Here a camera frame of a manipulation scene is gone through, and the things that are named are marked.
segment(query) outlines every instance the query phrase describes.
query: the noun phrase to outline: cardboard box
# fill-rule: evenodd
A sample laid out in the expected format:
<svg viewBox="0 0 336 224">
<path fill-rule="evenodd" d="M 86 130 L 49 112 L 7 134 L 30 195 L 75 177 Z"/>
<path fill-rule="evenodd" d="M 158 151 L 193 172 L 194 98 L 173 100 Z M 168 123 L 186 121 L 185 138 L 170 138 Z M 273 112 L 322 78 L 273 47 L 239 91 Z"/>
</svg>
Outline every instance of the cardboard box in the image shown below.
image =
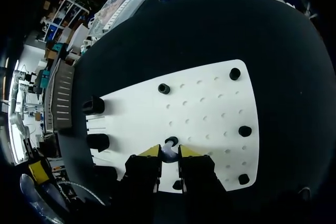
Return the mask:
<svg viewBox="0 0 336 224">
<path fill-rule="evenodd" d="M 44 54 L 45 59 L 55 60 L 56 57 L 57 57 L 57 52 L 52 51 L 50 49 L 46 49 L 45 54 Z"/>
</svg>

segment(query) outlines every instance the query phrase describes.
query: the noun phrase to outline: black table surface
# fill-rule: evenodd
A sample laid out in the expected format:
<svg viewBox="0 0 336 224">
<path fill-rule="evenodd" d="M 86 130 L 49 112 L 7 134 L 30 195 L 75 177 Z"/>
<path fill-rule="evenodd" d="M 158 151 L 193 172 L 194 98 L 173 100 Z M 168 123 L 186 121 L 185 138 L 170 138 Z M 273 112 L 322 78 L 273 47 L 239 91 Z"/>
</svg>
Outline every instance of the black table surface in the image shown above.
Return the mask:
<svg viewBox="0 0 336 224">
<path fill-rule="evenodd" d="M 313 24 L 275 0 L 174 0 L 142 9 L 78 62 L 72 88 L 74 136 L 59 136 L 71 180 L 106 198 L 93 176 L 81 105 L 130 85 L 210 63 L 240 59 L 258 111 L 256 182 L 231 191 L 237 207 L 258 208 L 280 192 L 323 182 L 336 139 L 336 82 Z M 82 197 L 89 197 L 77 189 Z M 161 193 L 175 205 L 180 196 Z"/>
</svg>

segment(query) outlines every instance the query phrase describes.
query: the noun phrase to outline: black cylinder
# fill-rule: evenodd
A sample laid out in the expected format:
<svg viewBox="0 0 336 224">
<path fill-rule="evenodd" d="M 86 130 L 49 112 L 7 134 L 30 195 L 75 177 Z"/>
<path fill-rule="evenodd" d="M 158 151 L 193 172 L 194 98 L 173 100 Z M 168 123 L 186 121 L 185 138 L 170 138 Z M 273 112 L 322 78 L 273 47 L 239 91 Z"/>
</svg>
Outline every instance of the black cylinder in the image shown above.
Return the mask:
<svg viewBox="0 0 336 224">
<path fill-rule="evenodd" d="M 238 133 L 242 136 L 242 137 L 247 137 L 250 136 L 252 133 L 252 129 L 249 126 L 242 126 L 239 128 Z"/>
<path fill-rule="evenodd" d="M 173 185 L 173 189 L 175 190 L 182 190 L 182 183 L 180 180 L 175 181 L 174 185 Z"/>
<path fill-rule="evenodd" d="M 248 177 L 247 174 L 241 174 L 239 177 L 238 177 L 238 180 L 239 180 L 239 183 L 241 185 L 246 185 L 247 183 L 250 182 L 250 178 Z"/>
<path fill-rule="evenodd" d="M 170 87 L 168 85 L 162 83 L 158 86 L 158 91 L 162 94 L 169 94 Z"/>
<path fill-rule="evenodd" d="M 164 143 L 166 144 L 168 141 L 172 141 L 174 144 L 173 144 L 173 147 L 178 144 L 178 138 L 176 136 L 171 136 L 169 138 L 167 138 Z"/>
<path fill-rule="evenodd" d="M 110 140 L 106 134 L 89 134 L 86 141 L 90 149 L 96 149 L 102 152 L 110 147 Z"/>
<path fill-rule="evenodd" d="M 85 115 L 96 115 L 101 114 L 105 110 L 104 101 L 96 96 L 92 96 L 91 100 L 84 103 L 82 106 L 82 111 Z"/>
<path fill-rule="evenodd" d="M 240 77 L 240 70 L 238 68 L 233 68 L 231 69 L 231 72 L 230 72 L 230 78 L 231 80 L 238 80 L 238 78 Z"/>
</svg>

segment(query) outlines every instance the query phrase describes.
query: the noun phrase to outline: cable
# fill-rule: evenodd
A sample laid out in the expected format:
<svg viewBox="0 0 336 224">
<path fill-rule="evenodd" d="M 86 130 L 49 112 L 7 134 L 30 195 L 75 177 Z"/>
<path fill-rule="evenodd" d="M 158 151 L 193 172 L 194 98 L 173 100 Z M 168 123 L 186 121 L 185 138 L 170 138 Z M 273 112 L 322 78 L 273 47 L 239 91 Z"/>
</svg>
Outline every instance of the cable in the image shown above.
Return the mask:
<svg viewBox="0 0 336 224">
<path fill-rule="evenodd" d="M 23 66 L 21 67 L 21 70 L 20 70 L 20 71 L 22 71 L 23 67 L 25 67 L 26 72 L 29 73 L 25 64 L 23 64 Z"/>
<path fill-rule="evenodd" d="M 32 125 L 32 124 L 27 124 L 26 126 L 29 126 L 29 125 Z M 28 127 L 29 128 L 29 127 Z M 33 134 L 34 132 L 36 131 L 36 126 L 35 126 L 35 129 L 33 132 L 30 132 L 30 134 Z"/>
<path fill-rule="evenodd" d="M 82 185 L 79 185 L 75 182 L 71 182 L 71 181 L 58 181 L 57 182 L 57 185 L 61 185 L 61 184 L 69 184 L 69 185 L 74 185 L 74 186 L 78 186 L 82 189 L 84 189 L 85 191 L 87 191 L 88 193 L 90 193 L 92 196 L 94 196 L 94 198 L 97 199 L 97 201 L 99 201 L 99 203 L 101 203 L 103 206 L 105 206 L 105 203 L 100 199 L 98 198 L 97 195 L 95 195 L 92 191 L 90 191 L 88 188 L 86 188 L 85 186 L 82 186 Z"/>
</svg>

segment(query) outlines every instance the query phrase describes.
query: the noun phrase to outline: small white object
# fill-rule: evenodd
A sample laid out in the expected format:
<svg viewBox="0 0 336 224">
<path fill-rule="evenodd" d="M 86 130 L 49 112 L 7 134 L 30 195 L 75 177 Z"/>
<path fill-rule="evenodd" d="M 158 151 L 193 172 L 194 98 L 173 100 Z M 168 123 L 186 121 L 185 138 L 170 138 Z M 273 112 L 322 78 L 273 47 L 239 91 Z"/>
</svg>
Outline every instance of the small white object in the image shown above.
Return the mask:
<svg viewBox="0 0 336 224">
<path fill-rule="evenodd" d="M 238 80 L 229 77 L 238 68 Z M 165 83 L 169 94 L 158 91 Z M 224 61 L 187 69 L 118 90 L 102 97 L 103 114 L 87 116 L 88 134 L 104 133 L 110 148 L 101 153 L 91 150 L 94 162 L 113 166 L 118 179 L 125 173 L 125 162 L 132 154 L 176 136 L 179 144 L 208 154 L 226 190 L 251 186 L 257 177 L 259 129 L 257 108 L 247 68 L 241 60 Z M 248 137 L 238 129 L 252 128 Z M 177 152 L 178 145 L 173 147 Z M 238 177 L 249 176 L 240 185 Z M 162 164 L 159 190 L 181 193 L 172 188 L 178 180 L 177 163 Z"/>
</svg>

